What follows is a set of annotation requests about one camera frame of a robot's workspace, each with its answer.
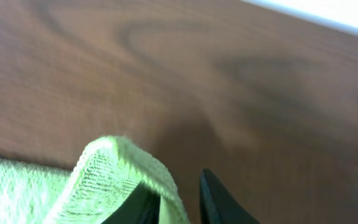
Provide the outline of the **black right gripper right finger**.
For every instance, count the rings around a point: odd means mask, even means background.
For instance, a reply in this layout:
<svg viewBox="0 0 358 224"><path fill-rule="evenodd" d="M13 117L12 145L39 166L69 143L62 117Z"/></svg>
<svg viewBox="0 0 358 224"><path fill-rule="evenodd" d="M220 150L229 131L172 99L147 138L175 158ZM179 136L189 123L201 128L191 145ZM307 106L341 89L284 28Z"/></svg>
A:
<svg viewBox="0 0 358 224"><path fill-rule="evenodd" d="M228 192L209 169L200 174L200 217L202 224L259 224Z"/></svg>

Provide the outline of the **green microfiber cloth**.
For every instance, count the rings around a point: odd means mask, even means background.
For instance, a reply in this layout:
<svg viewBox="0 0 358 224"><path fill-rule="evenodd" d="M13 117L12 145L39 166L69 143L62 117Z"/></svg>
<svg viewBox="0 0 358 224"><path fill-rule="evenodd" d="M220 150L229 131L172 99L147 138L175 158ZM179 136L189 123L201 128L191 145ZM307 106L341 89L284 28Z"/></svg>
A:
<svg viewBox="0 0 358 224"><path fill-rule="evenodd" d="M72 171L0 158L0 223L101 223L140 184L160 223L189 222L168 169L127 138L89 143Z"/></svg>

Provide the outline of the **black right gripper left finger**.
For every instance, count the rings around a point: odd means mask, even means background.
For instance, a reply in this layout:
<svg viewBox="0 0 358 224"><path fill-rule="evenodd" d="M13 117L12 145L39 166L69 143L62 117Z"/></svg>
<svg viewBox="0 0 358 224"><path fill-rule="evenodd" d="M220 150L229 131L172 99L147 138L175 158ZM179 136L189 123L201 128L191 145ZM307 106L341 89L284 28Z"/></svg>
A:
<svg viewBox="0 0 358 224"><path fill-rule="evenodd" d="M159 213L160 196L139 184L102 224L158 224Z"/></svg>

